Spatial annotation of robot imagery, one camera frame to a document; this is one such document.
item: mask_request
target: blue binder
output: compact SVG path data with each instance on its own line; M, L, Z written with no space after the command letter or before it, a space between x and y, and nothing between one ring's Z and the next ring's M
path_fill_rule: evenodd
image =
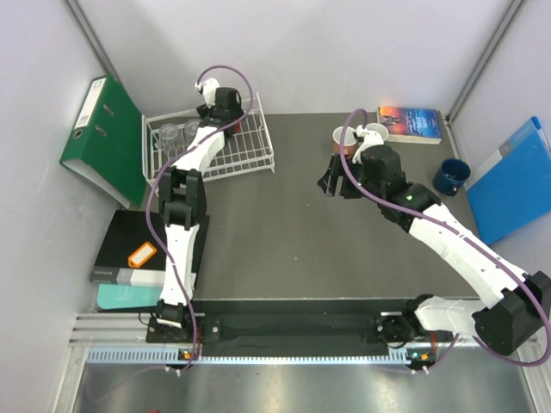
M551 211L551 155L539 120L521 126L473 179L467 197L486 244Z

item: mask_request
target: dark blue cup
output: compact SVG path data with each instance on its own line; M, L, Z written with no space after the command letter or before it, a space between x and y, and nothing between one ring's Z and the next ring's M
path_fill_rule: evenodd
M446 159L434 175L432 185L436 191L448 196L457 194L459 188L471 176L471 169L460 159Z

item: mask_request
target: white wire rack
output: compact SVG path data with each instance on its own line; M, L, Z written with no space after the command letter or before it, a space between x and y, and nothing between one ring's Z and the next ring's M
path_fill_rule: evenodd
M244 99L245 110L251 99ZM153 118L142 117L142 169L144 177L152 186L158 171L169 159L160 149L158 128L164 123L176 123L183 133L186 120L196 118L194 109L175 114L166 114ZM183 147L171 153L173 157L182 153ZM212 181L227 176L235 176L256 170L276 171L274 148L269 138L266 119L258 94L253 98L252 110L241 122L241 129L227 142L224 149L216 155L203 175L204 181Z

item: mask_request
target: white box wall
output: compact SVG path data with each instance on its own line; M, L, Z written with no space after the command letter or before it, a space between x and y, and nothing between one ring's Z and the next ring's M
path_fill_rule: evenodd
M551 3L526 2L504 43L455 123L467 162L480 165L531 116L551 139ZM493 247L507 260L551 275L551 214L526 225Z
M102 74L59 0L0 4L0 411L47 411L115 203L59 165Z
M213 64L242 70L268 113L447 111L508 2L80 3L130 95L153 116L200 103L193 85Z

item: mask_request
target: book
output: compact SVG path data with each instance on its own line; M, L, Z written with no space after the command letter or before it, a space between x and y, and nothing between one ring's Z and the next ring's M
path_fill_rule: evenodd
M152 213L152 225L163 243L166 243L164 222L160 214ZM150 243L156 252L139 268L132 268L128 258L144 243ZM147 228L145 213L117 210L111 219L90 281L141 287L162 287L166 269L166 254Z
M100 311L143 310L157 305L161 297L161 287L117 286L100 284L97 292L97 306Z
M377 121L388 129L388 142L439 144L443 130L434 109L380 107Z
M480 239L496 243L551 211L551 151L540 121L526 121L467 181Z
M92 80L59 162L125 208L140 205L142 114L112 76Z

